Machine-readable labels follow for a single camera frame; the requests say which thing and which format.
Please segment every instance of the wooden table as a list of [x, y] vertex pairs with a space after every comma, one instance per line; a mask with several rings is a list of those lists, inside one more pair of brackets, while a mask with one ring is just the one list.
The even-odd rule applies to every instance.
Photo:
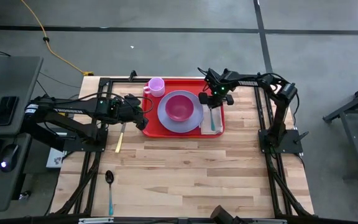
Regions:
[[[80, 96], [97, 92], [99, 78], [85, 77]], [[118, 83], [113, 92], [141, 96], [143, 86], [144, 83]], [[226, 130], [219, 138], [152, 139], [133, 123], [127, 123], [121, 152], [116, 154], [121, 125], [110, 125], [92, 216], [108, 216], [109, 185], [104, 173], [111, 170], [115, 175], [112, 201], [116, 217], [209, 217], [217, 205], [242, 218], [273, 217], [265, 157], [260, 153], [257, 137], [260, 126], [254, 89], [237, 87], [231, 94], [235, 103], [224, 106]], [[75, 119], [90, 122], [83, 115], [76, 115]], [[292, 128], [291, 116], [287, 116], [286, 124]], [[292, 154], [282, 157], [288, 187], [302, 206], [313, 213], [301, 161]], [[62, 207], [76, 189], [83, 158], [84, 153], [75, 152], [64, 160], [51, 212]], [[285, 211], [280, 190], [278, 195]], [[87, 196], [85, 189], [81, 209]]]

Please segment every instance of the pink cup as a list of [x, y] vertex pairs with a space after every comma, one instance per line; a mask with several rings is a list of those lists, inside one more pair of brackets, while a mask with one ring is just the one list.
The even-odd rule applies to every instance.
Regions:
[[165, 112], [174, 121], [186, 121], [193, 114], [193, 102], [183, 95], [171, 97], [165, 105]]
[[154, 97], [161, 97], [165, 93], [165, 83], [162, 78], [155, 77], [150, 79], [149, 84], [143, 87], [144, 93], [151, 94]]

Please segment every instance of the concrete floor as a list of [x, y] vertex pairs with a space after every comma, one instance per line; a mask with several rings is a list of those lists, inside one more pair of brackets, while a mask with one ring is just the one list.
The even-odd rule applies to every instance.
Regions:
[[[192, 27], [257, 29], [252, 0], [27, 0], [49, 26]], [[260, 0], [266, 29], [358, 30], [358, 0]], [[36, 25], [20, 1], [0, 0], [0, 24]], [[96, 75], [198, 76], [197, 67], [242, 73], [264, 72], [259, 34], [158, 32], [48, 32], [53, 49]], [[41, 56], [42, 71], [80, 86], [82, 74], [51, 55], [41, 32], [0, 31], [0, 50]], [[342, 124], [321, 119], [358, 90], [358, 35], [267, 35], [274, 72], [295, 82], [301, 99], [297, 114], [306, 175], [315, 213], [325, 218], [358, 221], [358, 181], [342, 176], [357, 169]], [[70, 97], [66, 87], [40, 75], [39, 82], [56, 97]], [[39, 86], [34, 96], [43, 94]], [[27, 204], [0, 213], [0, 218], [43, 215], [57, 174], [34, 177], [40, 189]]]

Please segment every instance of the computer mouse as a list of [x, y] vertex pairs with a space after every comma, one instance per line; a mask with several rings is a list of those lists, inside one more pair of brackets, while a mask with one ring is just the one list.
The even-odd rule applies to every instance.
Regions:
[[18, 154], [19, 146], [17, 144], [10, 144], [5, 146], [0, 154], [0, 169], [3, 172], [10, 172], [15, 169]]

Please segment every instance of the black desk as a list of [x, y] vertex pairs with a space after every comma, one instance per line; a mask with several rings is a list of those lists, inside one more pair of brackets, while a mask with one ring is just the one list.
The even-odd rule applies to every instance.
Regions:
[[42, 61], [40, 57], [0, 57], [0, 100], [3, 96], [19, 97], [12, 123], [1, 126], [0, 135], [13, 136], [19, 132]]
[[[13, 138], [10, 137], [0, 139], [3, 140], [3, 144], [1, 144], [2, 147], [12, 144], [13, 142]], [[12, 200], [18, 176], [22, 173], [23, 163], [30, 142], [31, 136], [29, 134], [19, 134], [16, 139], [16, 144], [20, 145], [20, 149], [15, 169], [11, 172], [2, 172], [0, 170], [0, 211], [5, 211]]]

